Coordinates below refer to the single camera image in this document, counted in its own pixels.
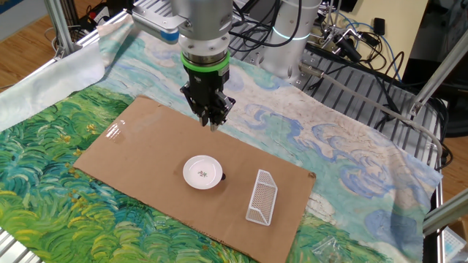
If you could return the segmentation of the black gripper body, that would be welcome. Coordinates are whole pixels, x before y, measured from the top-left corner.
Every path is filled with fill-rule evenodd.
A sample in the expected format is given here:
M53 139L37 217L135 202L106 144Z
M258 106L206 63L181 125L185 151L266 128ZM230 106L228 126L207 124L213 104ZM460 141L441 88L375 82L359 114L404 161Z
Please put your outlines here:
M197 107L225 106L223 94L224 84L230 78L230 70L199 72L186 69L189 76L185 96L190 105Z

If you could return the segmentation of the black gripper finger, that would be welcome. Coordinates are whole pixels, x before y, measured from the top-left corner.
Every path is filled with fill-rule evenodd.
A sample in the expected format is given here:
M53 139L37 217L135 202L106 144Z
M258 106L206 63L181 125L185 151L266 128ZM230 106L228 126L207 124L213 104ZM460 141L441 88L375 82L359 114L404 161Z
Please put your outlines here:
M192 97L189 91L188 83L181 87L181 93L185 96L192 112L199 118L201 126L206 126L208 123L208 116L206 115L205 108L201 107Z
M216 95L209 107L210 130L216 131L227 121L227 115L232 110L236 100L225 95Z

